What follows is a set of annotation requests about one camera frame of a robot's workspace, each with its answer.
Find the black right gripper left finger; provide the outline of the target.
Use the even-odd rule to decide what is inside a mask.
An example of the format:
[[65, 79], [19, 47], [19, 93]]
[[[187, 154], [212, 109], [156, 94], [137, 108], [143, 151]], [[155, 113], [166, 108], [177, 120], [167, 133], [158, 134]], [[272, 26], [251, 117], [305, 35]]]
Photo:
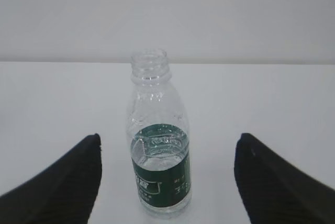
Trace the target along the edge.
[[88, 223], [102, 179], [98, 134], [1, 196], [1, 223]]

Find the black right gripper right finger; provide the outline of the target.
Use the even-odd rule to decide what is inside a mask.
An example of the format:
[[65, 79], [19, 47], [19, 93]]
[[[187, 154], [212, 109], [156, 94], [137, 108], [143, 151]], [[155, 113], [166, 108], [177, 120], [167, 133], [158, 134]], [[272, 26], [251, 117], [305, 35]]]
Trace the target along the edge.
[[236, 144], [234, 178], [251, 223], [334, 223], [334, 189], [250, 133]]

